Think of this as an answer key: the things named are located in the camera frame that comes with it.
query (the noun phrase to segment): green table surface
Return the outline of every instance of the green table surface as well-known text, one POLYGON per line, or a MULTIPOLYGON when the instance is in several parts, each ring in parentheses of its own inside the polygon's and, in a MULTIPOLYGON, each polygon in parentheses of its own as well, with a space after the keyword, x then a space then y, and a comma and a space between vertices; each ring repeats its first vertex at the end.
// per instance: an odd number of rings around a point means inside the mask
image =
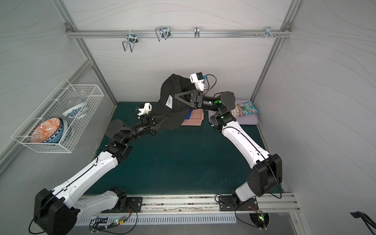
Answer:
MULTIPOLYGON (((120 102, 112 119, 124 121, 139 105, 120 102)), ((136 111, 125 121, 128 125, 137 122, 136 111)), ((257 126, 242 128, 264 148, 257 126)), ((105 136, 99 149, 109 141, 105 136)), ((145 135, 128 144, 133 147, 129 156, 85 194, 101 194, 114 187, 127 194, 230 193, 250 172, 238 149, 211 127, 206 111, 201 126, 161 128, 155 136, 145 135)))

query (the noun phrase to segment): white wire basket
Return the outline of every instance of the white wire basket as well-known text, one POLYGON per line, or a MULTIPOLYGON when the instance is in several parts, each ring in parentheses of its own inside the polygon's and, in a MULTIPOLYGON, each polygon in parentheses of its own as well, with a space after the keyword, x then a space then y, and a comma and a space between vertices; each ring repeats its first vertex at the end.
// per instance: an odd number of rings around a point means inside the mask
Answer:
POLYGON ((71 153, 103 96, 98 85, 70 84, 64 79, 13 133, 12 139, 37 153, 71 153), (81 109, 74 119, 67 119, 62 113, 71 99, 80 99, 85 102, 83 107, 87 108, 81 109), (30 138, 33 131, 50 118, 61 118, 70 124, 60 141, 56 144, 32 143, 30 138))

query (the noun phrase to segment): metal hook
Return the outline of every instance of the metal hook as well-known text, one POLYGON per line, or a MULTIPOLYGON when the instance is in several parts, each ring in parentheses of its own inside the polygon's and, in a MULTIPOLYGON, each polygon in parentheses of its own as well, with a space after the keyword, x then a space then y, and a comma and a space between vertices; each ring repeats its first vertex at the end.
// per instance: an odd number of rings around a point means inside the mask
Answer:
POLYGON ((194 28, 194 37, 199 38, 200 37, 200 27, 194 28))
POLYGON ((127 35, 127 41, 123 41, 124 51, 125 52, 127 51, 128 44, 129 44, 130 51, 133 52, 133 49, 135 48, 135 44, 137 42, 138 42, 137 36, 129 32, 129 34, 127 35))
POLYGON ((265 30, 265 34, 264 34, 264 37, 271 37, 271 38, 274 38, 275 35, 271 33, 271 28, 270 27, 267 27, 266 30, 265 30))
POLYGON ((158 41, 161 41, 161 38, 163 37, 165 40, 167 40, 167 38, 169 36, 171 36, 171 33, 170 33, 170 28, 169 27, 166 27, 166 26, 162 26, 162 27, 158 27, 155 29, 155 34, 157 35, 157 39, 158 41))

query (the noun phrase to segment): black baseball cap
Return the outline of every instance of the black baseball cap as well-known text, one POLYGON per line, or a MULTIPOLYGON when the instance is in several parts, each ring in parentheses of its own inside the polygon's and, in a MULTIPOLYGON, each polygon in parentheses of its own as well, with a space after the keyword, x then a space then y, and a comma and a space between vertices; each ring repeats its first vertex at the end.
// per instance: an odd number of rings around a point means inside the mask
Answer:
MULTIPOLYGON (((162 84, 161 97, 152 108, 151 114, 167 114, 167 119, 161 124, 161 127, 167 129, 175 129, 179 127, 192 107, 175 99, 175 94, 195 89, 195 85, 190 79, 173 74, 162 84)), ((189 101, 190 96, 187 95, 185 100, 189 101)))

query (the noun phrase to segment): purple tray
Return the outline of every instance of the purple tray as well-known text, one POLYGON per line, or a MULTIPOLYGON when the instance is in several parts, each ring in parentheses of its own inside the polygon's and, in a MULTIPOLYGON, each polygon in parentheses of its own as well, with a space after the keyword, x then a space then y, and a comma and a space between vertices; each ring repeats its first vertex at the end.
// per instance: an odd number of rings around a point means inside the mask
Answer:
MULTIPOLYGON (((245 102, 250 102, 252 104, 252 102, 249 100, 235 100, 235 104, 241 104, 245 102)), ((210 117, 213 116, 215 112, 209 110, 208 113, 209 113, 209 122, 210 122, 210 117)), ((238 121, 240 125, 257 125, 258 124, 258 119, 257 119, 256 114, 244 115, 244 116, 238 117, 236 120, 238 121)))

